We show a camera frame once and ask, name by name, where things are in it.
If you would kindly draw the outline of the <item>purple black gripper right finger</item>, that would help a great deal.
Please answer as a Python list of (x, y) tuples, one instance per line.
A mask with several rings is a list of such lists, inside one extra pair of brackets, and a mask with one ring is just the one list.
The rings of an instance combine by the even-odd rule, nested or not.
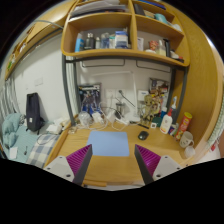
[(159, 156), (140, 145), (135, 145), (134, 154), (145, 184), (150, 184), (182, 169), (168, 155)]

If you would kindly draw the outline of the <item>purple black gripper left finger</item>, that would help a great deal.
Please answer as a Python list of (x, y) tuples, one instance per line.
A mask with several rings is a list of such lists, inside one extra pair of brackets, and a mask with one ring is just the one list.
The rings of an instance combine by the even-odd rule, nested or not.
[(81, 186), (92, 157), (92, 145), (87, 145), (67, 157), (58, 156), (44, 170)]

